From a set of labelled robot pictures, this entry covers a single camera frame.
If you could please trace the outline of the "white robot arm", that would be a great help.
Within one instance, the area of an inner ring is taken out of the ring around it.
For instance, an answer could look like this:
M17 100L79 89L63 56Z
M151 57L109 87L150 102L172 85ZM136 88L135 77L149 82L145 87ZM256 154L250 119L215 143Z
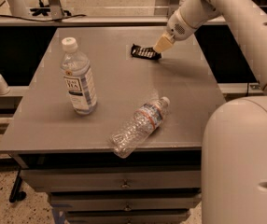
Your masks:
M202 224L267 224L267 14L252 0L186 0L155 45L163 52L222 16L263 91L220 106L204 130Z

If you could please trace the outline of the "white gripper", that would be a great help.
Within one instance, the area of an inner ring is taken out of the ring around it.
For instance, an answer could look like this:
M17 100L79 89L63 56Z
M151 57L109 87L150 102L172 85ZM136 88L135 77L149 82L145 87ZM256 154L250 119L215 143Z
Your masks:
M170 49L175 41L188 39L200 27L196 18L183 8L174 12L167 22L166 32L161 35L153 49L162 53Z

